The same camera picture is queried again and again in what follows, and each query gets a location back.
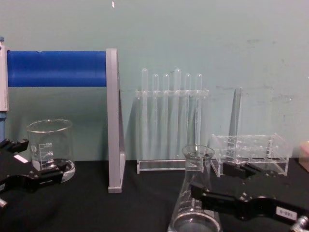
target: black tabletop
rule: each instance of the black tabletop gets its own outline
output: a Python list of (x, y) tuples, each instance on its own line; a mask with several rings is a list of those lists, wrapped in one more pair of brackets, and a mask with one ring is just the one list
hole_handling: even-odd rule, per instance
[[(183, 177), (183, 171), (137, 174), (136, 162), (127, 161), (122, 193), (109, 194), (107, 161), (76, 162), (75, 176), (68, 182), (31, 194), (2, 194), (10, 205), (1, 212), (0, 231), (166, 232)], [(309, 174), (293, 159), (286, 178), (309, 192)], [(233, 188), (237, 182), (211, 174), (214, 188)], [(309, 198), (303, 201), (308, 205)], [(220, 220), (224, 232), (289, 231), (288, 225), (269, 218), (242, 222), (220, 214)]]

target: erlenmeyer flask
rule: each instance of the erlenmeyer flask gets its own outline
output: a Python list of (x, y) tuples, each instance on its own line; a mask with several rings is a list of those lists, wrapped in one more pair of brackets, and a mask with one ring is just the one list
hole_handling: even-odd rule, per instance
[(177, 199), (168, 232), (221, 232), (219, 215), (202, 209), (202, 202), (192, 198), (190, 184), (195, 181), (210, 189), (211, 157), (214, 151), (201, 145), (183, 148), (186, 159), (183, 186)]

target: glass beaker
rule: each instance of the glass beaker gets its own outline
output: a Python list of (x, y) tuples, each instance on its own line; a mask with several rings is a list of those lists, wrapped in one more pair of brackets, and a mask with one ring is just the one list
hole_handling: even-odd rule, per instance
[(219, 214), (202, 209), (202, 202), (192, 198), (190, 184), (195, 181), (210, 189), (211, 158), (214, 151), (201, 145), (187, 145), (185, 177), (177, 199), (168, 232), (221, 232)]
[(33, 167), (45, 170), (65, 161), (67, 167), (62, 182), (75, 173), (71, 128), (72, 123), (63, 119), (42, 120), (27, 126)]

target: blue roller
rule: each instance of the blue roller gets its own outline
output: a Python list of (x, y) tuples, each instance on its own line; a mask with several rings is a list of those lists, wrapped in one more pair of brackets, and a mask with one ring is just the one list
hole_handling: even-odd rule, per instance
[(9, 51), (9, 87), (105, 87), (103, 51)]

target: white sticker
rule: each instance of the white sticker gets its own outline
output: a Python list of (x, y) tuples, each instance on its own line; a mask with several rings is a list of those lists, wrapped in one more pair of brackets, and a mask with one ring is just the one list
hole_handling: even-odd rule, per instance
[(276, 208), (276, 214), (281, 216), (281, 217), (288, 218), (288, 219), (291, 219), (291, 220), (294, 220), (294, 221), (297, 220), (297, 213), (296, 212), (293, 212), (293, 211), (288, 210), (288, 209), (281, 208), (279, 206), (277, 206), (277, 208)]
[(5, 184), (0, 185), (0, 191), (4, 190)]
[(21, 161), (23, 163), (28, 163), (28, 160), (26, 160), (24, 157), (22, 157), (20, 155), (15, 155), (14, 157), (15, 157), (15, 159), (18, 159), (19, 161)]

